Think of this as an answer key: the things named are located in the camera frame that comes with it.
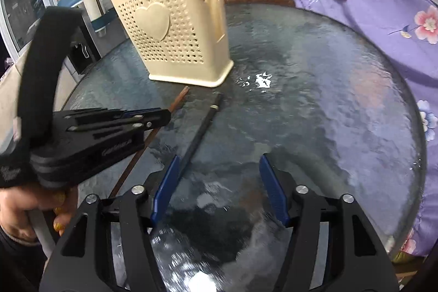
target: yellow nail polish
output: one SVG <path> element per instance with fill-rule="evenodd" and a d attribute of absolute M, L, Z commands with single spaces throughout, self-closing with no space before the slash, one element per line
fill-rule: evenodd
<path fill-rule="evenodd" d="M 56 193 L 54 194 L 54 197 L 55 197 L 55 199 L 56 199 L 59 203 L 61 203 L 61 205 L 64 203 L 65 198 L 66 198 L 64 192 L 56 192 Z"/>
<path fill-rule="evenodd" d="M 62 209 L 61 207 L 57 207 L 53 211 L 55 212 L 56 215 L 60 215 L 61 213 L 64 212 L 64 209 Z"/>
<path fill-rule="evenodd" d="M 61 223 L 54 223 L 53 228 L 55 229 L 56 232 L 59 232 L 60 230 L 64 230 L 65 226 L 64 224 Z"/>

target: paper towel roll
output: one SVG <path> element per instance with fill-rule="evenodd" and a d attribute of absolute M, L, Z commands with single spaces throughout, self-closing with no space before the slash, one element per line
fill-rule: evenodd
<path fill-rule="evenodd" d="M 105 14 L 105 10 L 100 0 L 83 0 L 90 21 L 96 20 Z"/>

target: blue gripper pad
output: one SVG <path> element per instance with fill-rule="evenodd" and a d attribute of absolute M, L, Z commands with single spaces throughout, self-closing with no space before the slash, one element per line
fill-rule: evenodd
<path fill-rule="evenodd" d="M 274 209 L 275 216 L 279 221 L 282 222 L 284 226 L 288 226 L 290 222 L 290 217 L 287 209 L 287 197 L 272 169 L 267 157 L 262 155 L 259 162 L 259 172 L 263 185 L 268 192 L 268 198 L 271 202 L 272 208 Z"/>
<path fill-rule="evenodd" d="M 175 155 L 174 159 L 169 165 L 163 180 L 155 194 L 153 203 L 153 212 L 151 214 L 151 221 L 156 225 L 164 213 L 170 201 L 170 197 L 174 193 L 180 177 L 180 157 Z"/>

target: glass table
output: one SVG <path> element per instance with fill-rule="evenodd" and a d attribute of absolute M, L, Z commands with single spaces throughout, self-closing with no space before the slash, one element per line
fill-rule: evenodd
<path fill-rule="evenodd" d="M 171 292 L 272 291 L 290 229 L 273 218 L 258 172 L 270 152 L 297 184 L 355 196 L 395 254 L 421 198 L 425 145 L 417 106 L 386 57 L 351 29 L 307 11 L 264 4 L 226 7 L 235 62 L 218 88 L 191 87 L 184 106 L 143 154 L 121 193 L 183 156 L 215 93 L 221 111 L 152 232 Z M 167 108 L 182 84 L 153 82 L 127 41 L 78 84 L 65 108 Z M 129 158 L 84 182 L 107 197 Z M 328 227 L 321 224 L 312 287 L 321 284 Z M 120 233 L 113 252 L 123 280 Z"/>

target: wicker basket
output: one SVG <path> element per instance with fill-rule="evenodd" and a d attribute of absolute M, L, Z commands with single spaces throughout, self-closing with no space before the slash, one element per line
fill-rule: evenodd
<path fill-rule="evenodd" d="M 151 80 L 220 85 L 233 67 L 224 0 L 111 0 Z"/>

